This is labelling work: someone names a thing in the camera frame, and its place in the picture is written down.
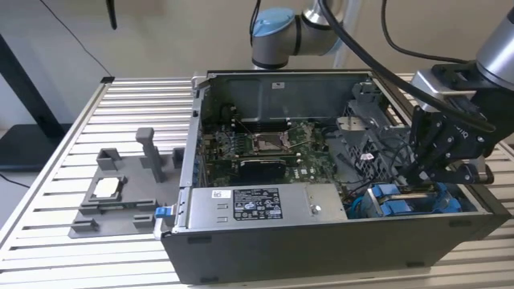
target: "black cable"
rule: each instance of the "black cable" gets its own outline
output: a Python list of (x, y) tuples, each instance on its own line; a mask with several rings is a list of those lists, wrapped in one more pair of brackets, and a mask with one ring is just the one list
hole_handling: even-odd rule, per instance
[(113, 74), (110, 73), (110, 71), (107, 70), (106, 66), (101, 63), (101, 61), (97, 59), (97, 57), (91, 54), (91, 52), (87, 50), (85, 44), (82, 44), (79, 38), (77, 37), (77, 35), (74, 34), (74, 32), (71, 31), (71, 29), (69, 28), (69, 26), (66, 26), (65, 22), (62, 21), (62, 19), (59, 19), (58, 15), (55, 14), (55, 12), (53, 11), (53, 9), (49, 7), (47, 3), (43, 1), (43, 0), (39, 0), (41, 3), (43, 3), (43, 5), (47, 7), (49, 11), (51, 12), (51, 14), (54, 15), (55, 19), (58, 19), (58, 21), (61, 22), (61, 24), (63, 25), (63, 27), (67, 29), (67, 31), (71, 33), (71, 35), (74, 36), (75, 40), (78, 41), (78, 43), (81, 44), (82, 46), (82, 49), (86, 51), (86, 53), (91, 56), (93, 59), (95, 59), (97, 63), (102, 66), (102, 68), (105, 69), (105, 71), (107, 72), (107, 74), (110, 76), (113, 76)]
[(360, 189), (365, 188), (366, 186), (369, 186), (372, 183), (374, 182), (374, 178), (372, 178), (368, 182), (365, 182), (362, 185), (360, 185), (356, 189), (353, 189), (352, 191), (349, 191), (348, 195), (353, 195)]
[(393, 42), (392, 36), (389, 34), (388, 23), (386, 23), (386, 6), (388, 6), (388, 0), (382, 0), (382, 10), (381, 10), (382, 32), (385, 34), (388, 44), (393, 47), (394, 50), (397, 50), (400, 53), (404, 53), (404, 54), (406, 54), (409, 56), (414, 56), (414, 57), (429, 59), (429, 60), (453, 62), (453, 63), (460, 63), (460, 64), (465, 64), (465, 63), (469, 62), (469, 61), (459, 59), (459, 58), (444, 57), (444, 56), (437, 56), (437, 55), (430, 55), (430, 54), (424, 54), (424, 53), (408, 50), (405, 48), (401, 48)]
[(256, 8), (254, 8), (254, 13), (252, 14), (250, 18), (250, 45), (254, 43), (254, 28), (256, 28), (256, 22), (258, 21), (258, 15), (260, 15), (260, 10), (261, 10), (261, 1), (257, 0), (256, 2)]
[(450, 107), (444, 101), (440, 99), (432, 97), (426, 92), (424, 92), (418, 87), (409, 84), (397, 74), (394, 74), (374, 58), (373, 56), (366, 52), (365, 48), (360, 45), (360, 43), (354, 40), (352, 35), (346, 32), (346, 30), (340, 25), (338, 20), (334, 17), (334, 14), (332, 13), (326, 0), (318, 0), (320, 7), (324, 12), (324, 16), (328, 19), (328, 22), (330, 24), (330, 27), (333, 28), (336, 34), (342, 39), (348, 47), (354, 51), (357, 56), (360, 56), (361, 60), (377, 71), (380, 75), (382, 75), (400, 89), (402, 89), (405, 92), (408, 92), (413, 97), (418, 98), (421, 101), (424, 101), (426, 104), (433, 106), (438, 111), (442, 112), (449, 117), (453, 117), (454, 119), (460, 120), (463, 123), (468, 124), (469, 126), (475, 127), (483, 132), (493, 132), (496, 130), (496, 126), (492, 125), (489, 122), (477, 119), (476, 117), (468, 115), (460, 110), (456, 110), (453, 107)]
[(15, 185), (21, 185), (22, 187), (31, 188), (29, 185), (9, 179), (3, 174), (0, 174), (0, 178), (3, 178), (6, 181), (9, 181), (10, 183), (13, 183)]
[(392, 158), (392, 163), (390, 163), (390, 166), (389, 166), (389, 172), (392, 173), (392, 170), (393, 170), (393, 166), (394, 166), (394, 163), (397, 162), (397, 158), (402, 152), (404, 149), (406, 149), (409, 147), (409, 144), (404, 144), (402, 146), (398, 147), (394, 155), (393, 155), (393, 158)]

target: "blue latch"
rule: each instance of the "blue latch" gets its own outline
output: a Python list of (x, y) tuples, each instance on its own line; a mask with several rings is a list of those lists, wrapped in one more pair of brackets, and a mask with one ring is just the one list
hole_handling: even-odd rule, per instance
[(167, 218), (171, 216), (171, 207), (158, 207), (155, 209), (157, 218)]

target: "circuit board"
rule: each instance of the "circuit board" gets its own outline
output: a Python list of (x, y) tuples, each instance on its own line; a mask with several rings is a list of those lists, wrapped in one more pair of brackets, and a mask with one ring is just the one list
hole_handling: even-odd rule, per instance
[(289, 122), (285, 131), (252, 132), (245, 127), (238, 132), (229, 125), (212, 131), (204, 136), (208, 186), (340, 183), (316, 123)]

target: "white label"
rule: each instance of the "white label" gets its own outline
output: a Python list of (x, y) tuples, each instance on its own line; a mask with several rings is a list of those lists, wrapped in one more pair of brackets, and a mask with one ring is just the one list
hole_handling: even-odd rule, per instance
[(284, 89), (286, 87), (285, 82), (273, 82), (272, 83), (272, 89)]
[(214, 190), (213, 191), (213, 198), (214, 199), (230, 199), (233, 195), (232, 190)]

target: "metal rail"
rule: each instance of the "metal rail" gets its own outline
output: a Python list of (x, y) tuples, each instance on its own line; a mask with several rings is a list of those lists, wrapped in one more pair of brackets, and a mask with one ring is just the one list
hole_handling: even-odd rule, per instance
[[(401, 76), (410, 79), (412, 74)], [(99, 149), (142, 155), (134, 133), (145, 125), (157, 130), (159, 151), (171, 153), (185, 146), (191, 102), (191, 79), (119, 79), (99, 88), (0, 232), (0, 288), (190, 288), (179, 283), (151, 234), (74, 240), (69, 230)], [(508, 145), (499, 144), (488, 164), (496, 173), (492, 192), (514, 213), (514, 151)], [(485, 240), (461, 244), (432, 269), (217, 286), (242, 287), (514, 288), (514, 220)]]

